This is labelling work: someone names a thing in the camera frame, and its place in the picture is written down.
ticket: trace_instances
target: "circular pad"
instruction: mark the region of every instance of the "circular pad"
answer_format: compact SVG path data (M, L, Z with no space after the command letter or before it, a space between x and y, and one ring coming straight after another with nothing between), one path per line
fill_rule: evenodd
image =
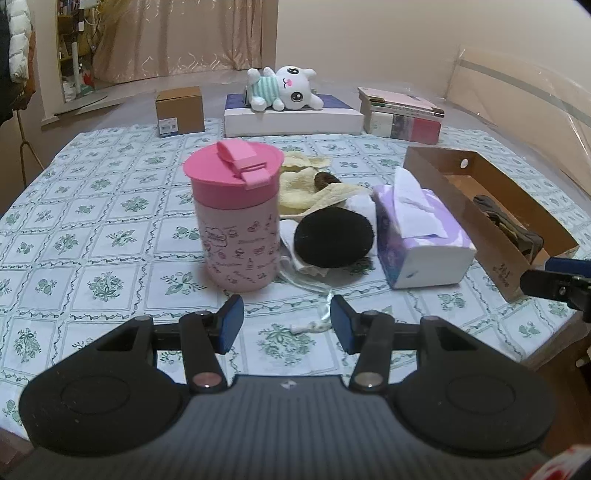
M395 397L397 414L414 435L462 456L530 450L554 418L554 401L541 378L477 355L428 362L399 384Z
M310 265L346 267L374 244L374 230L363 215L328 207L306 215L295 229L294 249Z
M19 411L33 444L69 456L114 455L174 423L183 398L168 375L122 352L100 353L73 355L23 391Z

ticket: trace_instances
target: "wall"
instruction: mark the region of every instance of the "wall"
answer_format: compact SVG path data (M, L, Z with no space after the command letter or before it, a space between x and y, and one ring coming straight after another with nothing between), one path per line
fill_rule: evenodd
M44 116L52 116L63 104L60 70L57 64L57 0L27 0L37 35L38 92L43 99Z
M574 0L280 0L277 65L444 95L460 45L511 53L591 91L591 18Z

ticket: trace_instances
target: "pink lid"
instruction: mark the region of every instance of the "pink lid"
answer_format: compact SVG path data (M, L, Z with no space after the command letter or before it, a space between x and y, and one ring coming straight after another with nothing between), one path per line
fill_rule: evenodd
M271 145L228 138L197 150L183 164L200 204L222 210L248 208L279 191L283 152Z

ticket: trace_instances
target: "stuffed bunny toy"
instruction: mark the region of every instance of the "stuffed bunny toy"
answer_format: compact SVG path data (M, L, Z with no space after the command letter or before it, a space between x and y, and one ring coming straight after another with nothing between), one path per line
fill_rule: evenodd
M324 105L320 97L310 90L309 79L316 75L312 69L283 67L273 72L265 67L262 76L257 69L249 69L247 101L253 110L262 112L269 106L273 110L299 110L309 105L320 110Z

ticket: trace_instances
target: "beige curtain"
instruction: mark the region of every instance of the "beige curtain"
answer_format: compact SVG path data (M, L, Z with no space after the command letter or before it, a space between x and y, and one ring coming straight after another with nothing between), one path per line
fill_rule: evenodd
M95 77L130 82L261 67L263 0L106 0Z

